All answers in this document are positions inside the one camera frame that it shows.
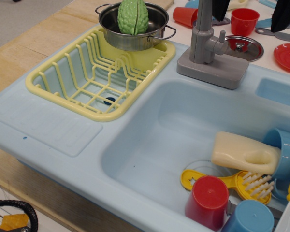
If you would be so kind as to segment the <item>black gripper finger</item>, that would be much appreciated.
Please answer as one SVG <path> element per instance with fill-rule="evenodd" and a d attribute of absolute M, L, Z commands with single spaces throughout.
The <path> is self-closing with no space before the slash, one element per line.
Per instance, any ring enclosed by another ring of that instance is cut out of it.
<path fill-rule="evenodd" d="M 216 20 L 222 21 L 225 17 L 229 3 L 230 0 L 212 0 L 212 16 Z"/>
<path fill-rule="evenodd" d="M 278 0 L 272 15 L 271 32 L 285 30 L 290 24 L 290 0 Z"/>

